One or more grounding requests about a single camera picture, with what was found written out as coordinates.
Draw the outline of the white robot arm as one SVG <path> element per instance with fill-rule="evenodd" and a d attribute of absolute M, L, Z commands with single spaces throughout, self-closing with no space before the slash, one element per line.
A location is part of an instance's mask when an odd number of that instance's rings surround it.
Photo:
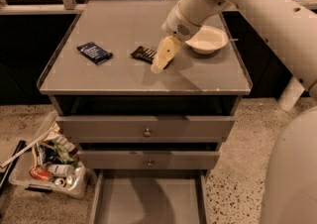
<path fill-rule="evenodd" d="M 206 22 L 234 5 L 313 98 L 317 97 L 317 15 L 294 0 L 179 0 L 162 24 L 152 64 L 159 73 Z M 260 224 L 317 224 L 317 108 L 286 126 L 272 149 Z"/>

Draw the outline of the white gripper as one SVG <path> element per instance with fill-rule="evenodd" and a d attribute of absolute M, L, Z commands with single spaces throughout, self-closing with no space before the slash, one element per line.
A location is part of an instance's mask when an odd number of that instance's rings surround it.
<path fill-rule="evenodd" d="M 178 1 L 167 15 L 161 28 L 168 34 L 158 45 L 151 65 L 153 73 L 161 73 L 179 52 L 180 41 L 190 40 L 199 30 L 195 23 L 196 13 L 190 3 Z"/>

